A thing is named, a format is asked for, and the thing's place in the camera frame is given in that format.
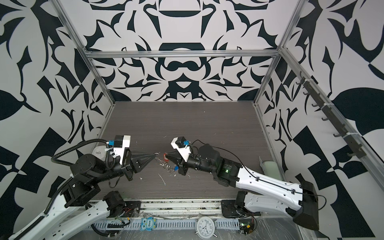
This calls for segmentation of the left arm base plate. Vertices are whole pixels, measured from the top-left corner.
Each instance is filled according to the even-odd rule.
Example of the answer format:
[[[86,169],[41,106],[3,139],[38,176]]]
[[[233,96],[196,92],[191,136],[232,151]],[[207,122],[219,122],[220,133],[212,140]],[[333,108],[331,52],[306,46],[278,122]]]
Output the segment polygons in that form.
[[[125,201],[125,203],[121,218],[134,218],[141,213],[141,201]]]

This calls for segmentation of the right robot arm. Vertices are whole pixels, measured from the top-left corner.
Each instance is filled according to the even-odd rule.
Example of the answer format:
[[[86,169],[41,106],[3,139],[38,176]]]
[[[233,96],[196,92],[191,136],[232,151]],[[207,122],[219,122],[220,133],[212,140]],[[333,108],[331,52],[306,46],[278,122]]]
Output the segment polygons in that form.
[[[213,179],[225,187],[234,187],[271,197],[283,205],[283,212],[292,217],[297,225],[318,231],[319,195],[308,181],[299,184],[277,180],[259,174],[232,160],[223,158],[213,146],[205,144],[194,154],[191,146],[179,148],[174,145],[174,152],[166,158],[179,168],[181,175],[188,169],[207,172]]]

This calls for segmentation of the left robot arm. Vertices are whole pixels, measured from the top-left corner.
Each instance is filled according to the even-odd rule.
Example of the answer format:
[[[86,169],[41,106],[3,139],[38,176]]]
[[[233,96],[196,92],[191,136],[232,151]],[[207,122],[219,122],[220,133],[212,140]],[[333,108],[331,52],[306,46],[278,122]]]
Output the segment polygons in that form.
[[[72,176],[54,193],[46,209],[23,229],[1,239],[66,240],[100,219],[120,216],[126,203],[118,191],[111,191],[95,205],[67,219],[100,192],[99,183],[120,177],[131,181],[154,158],[155,154],[133,154],[128,148],[117,157],[122,164],[102,161],[92,154],[83,155],[71,165]]]

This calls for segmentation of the keyring with chain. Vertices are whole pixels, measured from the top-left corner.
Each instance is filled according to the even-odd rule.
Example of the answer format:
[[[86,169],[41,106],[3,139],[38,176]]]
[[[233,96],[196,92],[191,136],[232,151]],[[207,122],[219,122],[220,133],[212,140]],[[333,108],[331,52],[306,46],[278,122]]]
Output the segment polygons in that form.
[[[155,160],[168,173],[172,174],[174,172],[174,169],[168,162],[166,162],[164,159],[160,159],[160,153],[155,153]]]

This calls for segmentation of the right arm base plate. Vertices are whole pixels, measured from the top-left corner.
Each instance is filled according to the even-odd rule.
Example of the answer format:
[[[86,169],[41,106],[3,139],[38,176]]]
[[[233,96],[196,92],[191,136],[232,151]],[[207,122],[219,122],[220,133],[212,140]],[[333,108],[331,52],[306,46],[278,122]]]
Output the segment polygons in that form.
[[[235,200],[221,200],[222,215],[224,218],[234,219],[245,216],[244,212],[235,206]]]

